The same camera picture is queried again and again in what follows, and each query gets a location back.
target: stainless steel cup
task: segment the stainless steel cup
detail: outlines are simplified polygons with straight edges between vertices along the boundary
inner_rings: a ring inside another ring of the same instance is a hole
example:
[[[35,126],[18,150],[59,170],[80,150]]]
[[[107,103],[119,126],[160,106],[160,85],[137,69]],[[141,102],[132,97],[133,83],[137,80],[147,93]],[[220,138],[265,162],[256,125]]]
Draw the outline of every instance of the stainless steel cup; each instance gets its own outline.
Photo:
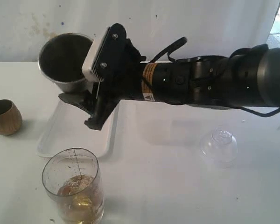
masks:
[[[84,91],[91,86],[82,73],[91,44],[92,39],[82,34],[58,35],[41,49],[39,69],[65,93]]]

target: wood grain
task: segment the wood grain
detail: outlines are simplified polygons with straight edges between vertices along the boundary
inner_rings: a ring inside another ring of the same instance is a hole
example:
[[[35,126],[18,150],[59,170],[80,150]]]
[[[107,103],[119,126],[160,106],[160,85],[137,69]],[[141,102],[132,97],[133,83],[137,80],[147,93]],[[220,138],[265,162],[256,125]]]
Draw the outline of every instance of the wood grain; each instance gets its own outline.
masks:
[[[22,116],[15,104],[8,99],[0,100],[0,135],[11,135],[22,125]]]

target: orange label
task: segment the orange label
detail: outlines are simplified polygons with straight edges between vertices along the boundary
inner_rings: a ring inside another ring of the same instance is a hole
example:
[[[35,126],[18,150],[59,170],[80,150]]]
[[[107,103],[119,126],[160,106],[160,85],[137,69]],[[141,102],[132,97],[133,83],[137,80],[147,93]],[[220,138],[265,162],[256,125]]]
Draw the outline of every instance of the orange label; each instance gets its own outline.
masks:
[[[151,86],[153,85],[153,75],[156,66],[157,63],[148,63],[143,70],[142,76],[149,82]],[[141,87],[144,99],[148,101],[155,101],[153,91],[149,88],[148,85],[145,84],[143,80],[141,83]]]

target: cup rim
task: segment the cup rim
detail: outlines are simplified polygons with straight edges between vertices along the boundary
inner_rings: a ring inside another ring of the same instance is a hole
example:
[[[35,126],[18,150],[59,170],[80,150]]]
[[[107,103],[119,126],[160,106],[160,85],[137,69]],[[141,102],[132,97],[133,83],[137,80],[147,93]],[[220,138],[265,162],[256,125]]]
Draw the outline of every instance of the cup rim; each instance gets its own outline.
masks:
[[[46,165],[44,166],[44,168],[43,168],[43,170],[42,170],[42,185],[44,186],[44,188],[46,189],[47,192],[49,192],[50,194],[52,194],[52,195],[54,195],[54,196],[57,196],[57,197],[69,197],[69,196],[73,196],[73,195],[80,194],[81,192],[83,192],[83,191],[89,186],[89,185],[86,186],[83,190],[81,190],[81,191],[79,191],[79,192],[77,192],[77,193],[75,193],[75,194],[72,194],[72,195],[58,195],[58,194],[54,194],[54,193],[52,193],[50,190],[48,190],[47,187],[46,187],[46,185],[44,184],[44,181],[43,181],[43,174],[44,174],[44,171],[45,171],[47,165],[50,163],[50,161],[51,161],[53,158],[55,158],[55,156],[59,155],[60,153],[63,153],[63,152],[65,152],[65,151],[71,150],[71,149],[82,149],[82,150],[84,150],[84,151],[87,151],[87,152],[91,153],[91,154],[94,156],[94,158],[96,159],[96,163],[97,163],[97,165],[98,165],[98,168],[97,168],[97,172],[96,172],[96,174],[95,174],[95,176],[94,176],[94,178],[93,178],[93,180],[92,180],[92,182],[91,182],[90,184],[92,184],[92,183],[94,182],[94,180],[96,180],[96,178],[97,178],[97,176],[98,176],[99,163],[98,163],[97,157],[95,156],[95,154],[94,154],[93,152],[91,152],[91,151],[89,151],[89,150],[87,150],[87,149],[85,149],[85,148],[74,147],[74,148],[65,149],[65,150],[63,150],[63,151],[61,151],[61,152],[55,154],[52,158],[50,158],[50,160],[46,163]]]
[[[65,33],[65,34],[59,34],[57,36],[54,36],[52,39],[48,40],[41,48],[39,54],[38,54],[38,57],[37,57],[37,65],[38,65],[38,69],[41,71],[41,73],[50,81],[54,82],[54,83],[59,83],[59,84],[68,84],[68,83],[79,83],[79,82],[82,82],[84,81],[86,78],[85,77],[82,77],[81,79],[78,79],[78,80],[75,80],[75,81],[72,81],[72,82],[62,82],[62,81],[58,81],[58,80],[54,80],[52,79],[51,77],[49,77],[47,74],[45,74],[45,72],[41,69],[41,65],[39,63],[39,58],[41,56],[41,54],[43,53],[44,49],[52,42],[54,41],[55,39],[59,38],[60,36],[65,36],[65,35],[76,35],[76,36],[82,36],[82,37],[86,37],[87,39],[89,39],[91,41],[91,44],[93,44],[93,39],[90,38],[89,36],[87,35],[84,35],[84,34],[80,34],[80,33]]]
[[[7,111],[1,113],[0,116],[2,116],[3,114],[6,114],[7,112],[9,112],[14,107],[14,103],[10,99],[0,99],[0,101],[8,101],[9,103],[11,103],[10,108]]]

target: white table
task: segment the white table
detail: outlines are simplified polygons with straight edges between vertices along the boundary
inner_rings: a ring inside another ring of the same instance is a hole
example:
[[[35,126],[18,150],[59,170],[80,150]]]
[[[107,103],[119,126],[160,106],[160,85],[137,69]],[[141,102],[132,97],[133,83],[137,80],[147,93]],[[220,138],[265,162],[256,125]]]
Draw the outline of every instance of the white table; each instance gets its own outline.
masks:
[[[20,132],[0,136],[0,224],[62,223],[41,183],[48,159],[35,154],[59,92],[37,63],[0,63],[0,99],[13,100],[24,119]],[[223,123],[238,158],[231,168],[208,167],[198,142]],[[99,159],[102,224],[280,224],[280,114],[122,101],[112,145]]]

